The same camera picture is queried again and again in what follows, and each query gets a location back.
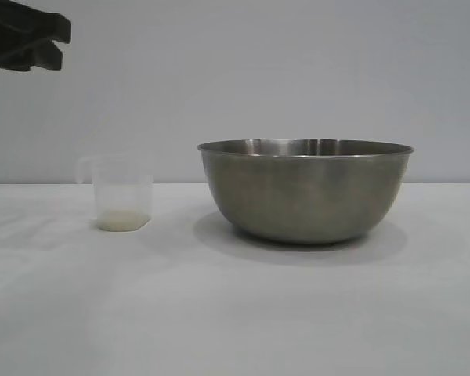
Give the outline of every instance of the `white table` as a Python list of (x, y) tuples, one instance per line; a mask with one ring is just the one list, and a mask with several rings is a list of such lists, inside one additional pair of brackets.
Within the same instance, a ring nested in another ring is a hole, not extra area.
[(91, 186), (0, 186), (0, 376), (470, 376), (470, 184), (404, 184), (321, 251), (154, 189), (152, 223), (104, 233)]

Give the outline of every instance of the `gray wall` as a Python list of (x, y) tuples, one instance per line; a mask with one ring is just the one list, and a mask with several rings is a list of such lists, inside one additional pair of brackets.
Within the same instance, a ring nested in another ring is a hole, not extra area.
[(144, 149), (201, 181), (217, 139), (416, 147), (407, 180), (470, 180), (470, 0), (30, 0), (73, 21), (61, 72), (0, 72), (0, 182), (70, 182)]

